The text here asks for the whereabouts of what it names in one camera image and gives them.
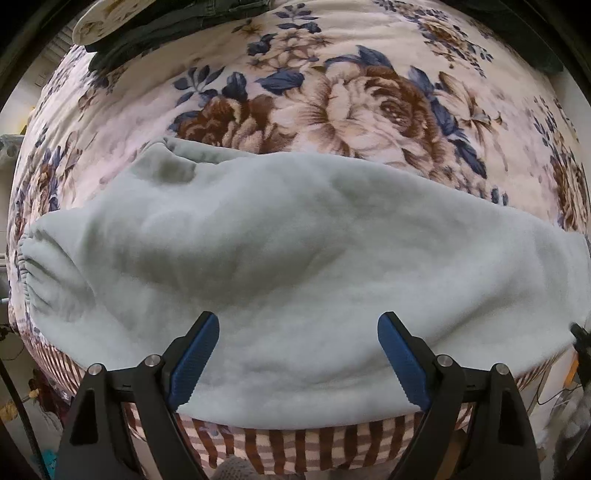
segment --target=wire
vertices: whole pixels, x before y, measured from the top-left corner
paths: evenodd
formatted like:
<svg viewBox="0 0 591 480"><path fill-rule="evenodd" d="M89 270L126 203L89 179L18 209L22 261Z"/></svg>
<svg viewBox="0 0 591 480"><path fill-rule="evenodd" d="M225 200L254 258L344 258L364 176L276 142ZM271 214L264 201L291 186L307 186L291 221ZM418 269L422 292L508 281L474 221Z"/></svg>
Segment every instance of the wire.
<svg viewBox="0 0 591 480"><path fill-rule="evenodd" d="M554 400L556 397L558 397L563 392L574 392L577 388L582 387L582 385L577 385L574 388L563 388L557 394L552 395L548 400L543 401L542 403L540 403L540 387L541 387L542 383L543 382L538 383L538 388L535 389L535 402L539 406L546 405L549 401Z"/></svg>
<svg viewBox="0 0 591 480"><path fill-rule="evenodd" d="M13 356L12 358L0 358L0 360L2 360L3 362L12 362L13 360L16 360L20 356L20 354L23 352L24 349L25 349L25 344L23 343L22 347L21 347L21 351L18 352L16 356Z"/></svg>
<svg viewBox="0 0 591 480"><path fill-rule="evenodd" d="M39 448L39 444L37 443L37 438L35 438L35 433L33 432L33 427L31 426L31 420L29 420L29 415L25 410L25 406L22 404L21 397L18 395L18 391L8 375L8 371L4 366L4 363L0 361L0 378L4 380L4 384L12 397L12 401L17 407L18 415L21 418L22 426L25 429L25 433L27 434L27 439L29 440L29 444L31 445L31 450L33 451L33 455L37 460L37 466L39 467L39 471L41 472L41 478L43 480L50 480L51 477L47 472L47 467L43 460L43 455L41 454L41 449Z"/></svg>

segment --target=blue leaf print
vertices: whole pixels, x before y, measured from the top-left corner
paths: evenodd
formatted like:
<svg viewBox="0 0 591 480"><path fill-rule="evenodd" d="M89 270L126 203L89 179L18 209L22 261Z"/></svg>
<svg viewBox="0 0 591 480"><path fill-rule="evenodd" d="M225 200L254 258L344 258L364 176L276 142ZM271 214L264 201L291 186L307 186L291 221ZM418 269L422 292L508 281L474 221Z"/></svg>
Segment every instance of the blue leaf print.
<svg viewBox="0 0 591 480"><path fill-rule="evenodd" d="M199 85L207 78L207 75L209 75L209 65L205 65L201 70L199 70L199 74L197 75L197 80L195 83Z"/></svg>
<svg viewBox="0 0 591 480"><path fill-rule="evenodd" d="M57 203L57 197L56 196L52 196L49 199L49 211L50 212L55 212L56 210L59 210L59 205Z"/></svg>
<svg viewBox="0 0 591 480"><path fill-rule="evenodd" d="M60 165L60 161L61 161L61 146L57 146L57 148L53 151L53 155L51 156L51 168L53 168L53 170L56 170L57 167Z"/></svg>
<svg viewBox="0 0 591 480"><path fill-rule="evenodd" d="M456 152L458 156L462 157L476 175L480 175L483 179L486 179L486 166L476 158L476 150L472 146L464 142L463 140L451 140L456 146Z"/></svg>
<svg viewBox="0 0 591 480"><path fill-rule="evenodd" d="M425 37L427 40L437 41L437 37L431 32L423 32L423 37Z"/></svg>
<svg viewBox="0 0 591 480"><path fill-rule="evenodd" d="M195 72L196 71L197 71L197 67L191 67L191 68L189 68L189 70L187 72L189 78L191 79L193 86L195 86Z"/></svg>
<svg viewBox="0 0 591 480"><path fill-rule="evenodd" d="M222 74L224 68L226 68L226 67L222 67L221 69L216 70L209 77L207 77L207 79L205 80L205 85L209 85L215 79L217 79Z"/></svg>
<svg viewBox="0 0 591 480"><path fill-rule="evenodd" d="M384 66L392 70L394 69L383 53L364 47L363 45L357 45L357 48L359 49L359 56L366 65Z"/></svg>
<svg viewBox="0 0 591 480"><path fill-rule="evenodd" d="M251 57L257 53L267 53L271 48L271 45L269 44L270 41L271 40L260 39L259 41L249 43L246 47L246 53Z"/></svg>
<svg viewBox="0 0 591 480"><path fill-rule="evenodd" d="M45 149L45 154L43 155L43 160L41 160L42 164L48 164L51 158L51 150L49 148Z"/></svg>
<svg viewBox="0 0 591 480"><path fill-rule="evenodd" d="M499 203L499 189L497 187L491 190L491 202Z"/></svg>
<svg viewBox="0 0 591 480"><path fill-rule="evenodd" d="M246 78L242 73L234 72L226 80L227 85L222 89L222 95L239 102L246 102Z"/></svg>
<svg viewBox="0 0 591 480"><path fill-rule="evenodd" d="M439 103L439 100L435 99L431 102L431 110L433 111L433 115L435 115L435 120L437 120L437 124L441 128L443 135L448 137L458 130L457 120L447 108Z"/></svg>
<svg viewBox="0 0 591 480"><path fill-rule="evenodd" d="M183 77L181 79L176 80L173 83L173 85L177 90L186 90L189 88L189 81L185 77Z"/></svg>
<svg viewBox="0 0 591 480"><path fill-rule="evenodd" d="M357 65L363 65L363 60L361 60L361 57L358 57L357 55L348 54L348 55L339 55L338 57L335 57L333 59L328 59L328 60L326 60L326 62L324 62L324 66L329 67L333 63L338 63L340 61L349 61L352 63L356 63Z"/></svg>
<svg viewBox="0 0 591 480"><path fill-rule="evenodd" d="M268 92L282 95L286 90L300 87L304 82L304 76L295 70L280 70L256 82Z"/></svg>
<svg viewBox="0 0 591 480"><path fill-rule="evenodd" d="M173 132L178 132L178 127L180 126L181 123L183 123L185 120L188 120L190 118L195 118L198 114L199 114L198 110L192 110L190 112L181 113L178 117L176 117L174 119L173 124L170 125L168 127L168 129L172 130Z"/></svg>
<svg viewBox="0 0 591 480"><path fill-rule="evenodd" d="M180 98L177 100L176 106L179 106L181 103L186 102L189 100L195 92L187 92L184 95L181 95Z"/></svg>
<svg viewBox="0 0 591 480"><path fill-rule="evenodd" d="M203 108L209 101L217 96L217 90L209 89L199 93L199 107Z"/></svg>
<svg viewBox="0 0 591 480"><path fill-rule="evenodd" d="M554 133L554 125L552 124L552 122L550 121L550 118L546 117L546 125L548 125L548 130L550 130L550 132Z"/></svg>
<svg viewBox="0 0 591 480"><path fill-rule="evenodd" d="M318 26L316 22L308 22L303 25L300 25L298 28L305 28L310 33L322 32L322 29Z"/></svg>
<svg viewBox="0 0 591 480"><path fill-rule="evenodd" d="M540 125L540 122L536 117L534 117L534 127L539 134L544 135L544 128Z"/></svg>
<svg viewBox="0 0 591 480"><path fill-rule="evenodd" d="M35 142L35 147L39 148L41 146L41 144L45 141L45 134L47 133L47 125L43 125L43 129L41 130L41 133L39 134L39 137L37 138L37 141Z"/></svg>
<svg viewBox="0 0 591 480"><path fill-rule="evenodd" d="M428 99L431 100L433 98L434 87L424 71L411 66L410 71L408 72L408 79L413 82Z"/></svg>
<svg viewBox="0 0 591 480"><path fill-rule="evenodd" d="M457 130L455 130L454 135L457 136L458 138L461 138L464 142L466 143L470 143L468 141L468 137L466 136L466 134L464 133L464 130L462 130L461 128L458 128Z"/></svg>

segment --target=brown striped cloth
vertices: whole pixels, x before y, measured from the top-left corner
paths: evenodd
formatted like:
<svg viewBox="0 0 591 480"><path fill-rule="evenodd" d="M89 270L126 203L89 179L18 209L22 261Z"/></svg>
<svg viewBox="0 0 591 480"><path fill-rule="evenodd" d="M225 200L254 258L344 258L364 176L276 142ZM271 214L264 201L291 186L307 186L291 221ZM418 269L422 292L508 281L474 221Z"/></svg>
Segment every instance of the brown striped cloth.
<svg viewBox="0 0 591 480"><path fill-rule="evenodd" d="M25 345L48 378L56 382L63 396L75 395L84 370L70 357L31 335L26 327L21 336ZM525 388L562 355L554 355L542 364L517 377L517 386ZM470 420L471 404L465 404L456 428ZM126 405L132 432L145 440L135 405ZM214 469L228 456L249 460L258 473L285 475L333 468L353 469L400 458L412 440L422 419L412 413L393 419L372 421L343 427L305 430L243 429L209 423L177 415L185 441L193 449L195 460L205 469Z"/></svg>

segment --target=metal screw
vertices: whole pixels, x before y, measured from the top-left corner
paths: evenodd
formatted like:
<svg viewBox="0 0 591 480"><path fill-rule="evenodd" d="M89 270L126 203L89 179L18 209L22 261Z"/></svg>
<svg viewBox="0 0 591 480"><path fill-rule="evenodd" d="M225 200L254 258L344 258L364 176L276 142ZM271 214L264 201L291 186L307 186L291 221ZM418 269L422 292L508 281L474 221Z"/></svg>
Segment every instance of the metal screw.
<svg viewBox="0 0 591 480"><path fill-rule="evenodd" d="M88 373L90 375L98 375L100 374L101 370L103 370L103 366L101 364L92 364L90 367L88 367Z"/></svg>
<svg viewBox="0 0 591 480"><path fill-rule="evenodd" d="M501 375L508 375L509 372L509 367L506 366L505 364L496 364L495 365L496 371L498 371Z"/></svg>
<svg viewBox="0 0 591 480"><path fill-rule="evenodd" d="M437 363L442 367L450 367L453 365L453 360L449 355L439 355L437 357Z"/></svg>
<svg viewBox="0 0 591 480"><path fill-rule="evenodd" d="M148 367L155 367L161 360L162 358L160 358L159 355L148 355L146 360L144 360L144 363L148 365Z"/></svg>

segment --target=mattress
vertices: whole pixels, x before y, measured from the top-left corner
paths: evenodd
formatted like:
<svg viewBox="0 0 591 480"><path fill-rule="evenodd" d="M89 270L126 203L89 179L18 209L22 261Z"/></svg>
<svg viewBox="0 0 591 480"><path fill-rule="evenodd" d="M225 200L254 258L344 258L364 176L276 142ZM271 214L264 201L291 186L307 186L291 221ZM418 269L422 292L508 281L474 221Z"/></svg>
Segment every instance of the mattress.
<svg viewBox="0 0 591 480"><path fill-rule="evenodd" d="M163 135L253 153L379 162L586 231L579 144L550 82L493 32L441 2L278 1L266 14L181 38L112 72L89 73L92 56L74 47L44 88L9 207L9 319L67 399L83 368L28 314L17 243L41 215L83 205ZM515 372L519 386L553 360ZM458 426L469 412L465 406ZM133 406L128 418L142 437ZM277 474L397 459L420 419L409 412L357 425L261 430L177 418L203 466L234 454L259 473Z"/></svg>

